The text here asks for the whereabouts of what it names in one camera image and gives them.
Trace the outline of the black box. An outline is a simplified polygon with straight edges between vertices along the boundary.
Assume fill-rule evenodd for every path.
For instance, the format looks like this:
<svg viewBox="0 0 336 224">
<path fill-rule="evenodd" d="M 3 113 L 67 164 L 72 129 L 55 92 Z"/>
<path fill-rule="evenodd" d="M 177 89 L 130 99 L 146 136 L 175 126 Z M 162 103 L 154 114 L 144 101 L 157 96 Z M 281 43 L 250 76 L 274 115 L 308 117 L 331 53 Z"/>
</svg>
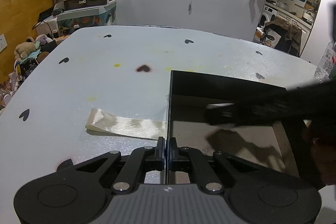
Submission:
<svg viewBox="0 0 336 224">
<path fill-rule="evenodd" d="M 172 71 L 169 90 L 168 134 L 174 136 L 174 122 L 200 122 L 210 126 L 260 129 L 275 133 L 285 170 L 320 188 L 321 175 L 311 154 L 313 141 L 306 119 L 322 118 L 318 99 L 325 84 L 286 90 L 278 86 L 204 73 Z"/>
</svg>

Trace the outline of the cream satin ribbon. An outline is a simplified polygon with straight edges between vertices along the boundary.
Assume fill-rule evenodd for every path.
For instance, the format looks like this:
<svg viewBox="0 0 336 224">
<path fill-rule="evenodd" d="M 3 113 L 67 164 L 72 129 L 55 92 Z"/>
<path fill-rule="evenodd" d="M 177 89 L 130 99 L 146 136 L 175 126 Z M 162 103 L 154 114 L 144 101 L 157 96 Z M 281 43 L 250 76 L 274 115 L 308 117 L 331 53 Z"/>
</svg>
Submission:
<svg viewBox="0 0 336 224">
<path fill-rule="evenodd" d="M 98 108 L 91 110 L 85 127 L 95 132 L 139 139 L 157 140 L 167 134 L 167 122 L 119 117 Z"/>
</svg>

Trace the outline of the white wall socket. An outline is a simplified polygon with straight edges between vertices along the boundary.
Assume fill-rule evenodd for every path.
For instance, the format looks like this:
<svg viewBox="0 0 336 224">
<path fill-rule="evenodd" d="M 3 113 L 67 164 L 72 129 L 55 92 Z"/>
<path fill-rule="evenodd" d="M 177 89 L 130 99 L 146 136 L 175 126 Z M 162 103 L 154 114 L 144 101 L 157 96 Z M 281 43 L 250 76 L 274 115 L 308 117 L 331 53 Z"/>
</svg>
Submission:
<svg viewBox="0 0 336 224">
<path fill-rule="evenodd" d="M 4 34 L 2 34 L 0 36 L 0 52 L 2 52 L 6 47 L 7 47 L 7 41 Z"/>
</svg>

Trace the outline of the clear plastic water bottle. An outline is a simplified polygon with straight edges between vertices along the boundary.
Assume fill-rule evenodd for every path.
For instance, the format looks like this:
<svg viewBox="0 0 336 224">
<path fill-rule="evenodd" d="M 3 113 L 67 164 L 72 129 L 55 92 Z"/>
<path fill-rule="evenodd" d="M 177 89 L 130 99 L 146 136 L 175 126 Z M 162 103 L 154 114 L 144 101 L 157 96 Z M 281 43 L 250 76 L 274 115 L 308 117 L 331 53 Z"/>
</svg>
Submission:
<svg viewBox="0 0 336 224">
<path fill-rule="evenodd" d="M 327 48 L 315 70 L 315 78 L 320 83 L 335 80 L 336 75 L 336 46 L 335 42 L 329 42 Z"/>
</svg>

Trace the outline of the brown teddy bear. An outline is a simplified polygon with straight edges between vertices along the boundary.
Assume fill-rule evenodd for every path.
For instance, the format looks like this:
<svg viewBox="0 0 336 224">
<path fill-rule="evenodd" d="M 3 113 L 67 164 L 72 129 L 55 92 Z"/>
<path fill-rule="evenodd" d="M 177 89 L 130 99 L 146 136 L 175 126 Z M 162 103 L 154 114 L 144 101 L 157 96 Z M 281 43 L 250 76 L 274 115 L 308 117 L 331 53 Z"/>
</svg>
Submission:
<svg viewBox="0 0 336 224">
<path fill-rule="evenodd" d="M 14 58 L 15 60 L 22 61 L 36 50 L 35 40 L 32 37 L 28 37 L 25 42 L 15 47 Z"/>
</svg>

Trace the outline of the white cartoon tote bag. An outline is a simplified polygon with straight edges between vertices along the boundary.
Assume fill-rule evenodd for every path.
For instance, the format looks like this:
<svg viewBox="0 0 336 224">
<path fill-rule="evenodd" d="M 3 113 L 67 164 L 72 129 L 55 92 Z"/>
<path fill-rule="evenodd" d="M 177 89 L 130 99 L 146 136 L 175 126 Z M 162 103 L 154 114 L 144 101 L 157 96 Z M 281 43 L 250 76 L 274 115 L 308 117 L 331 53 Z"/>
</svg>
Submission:
<svg viewBox="0 0 336 224">
<path fill-rule="evenodd" d="M 274 30 L 268 28 L 261 36 L 260 43 L 270 48 L 276 48 L 280 40 L 281 36 Z"/>
</svg>

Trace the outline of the white washing machine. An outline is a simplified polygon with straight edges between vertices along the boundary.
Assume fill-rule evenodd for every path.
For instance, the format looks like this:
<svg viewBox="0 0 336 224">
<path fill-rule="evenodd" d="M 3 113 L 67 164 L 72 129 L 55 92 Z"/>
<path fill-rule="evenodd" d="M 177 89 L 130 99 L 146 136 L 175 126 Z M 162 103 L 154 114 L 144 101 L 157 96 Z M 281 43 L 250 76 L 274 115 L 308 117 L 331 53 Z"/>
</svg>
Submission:
<svg viewBox="0 0 336 224">
<path fill-rule="evenodd" d="M 275 19 L 277 15 L 277 10 L 270 7 L 269 5 L 264 5 L 261 17 L 258 23 L 259 28 L 264 28 L 268 22 L 271 22 Z"/>
</svg>

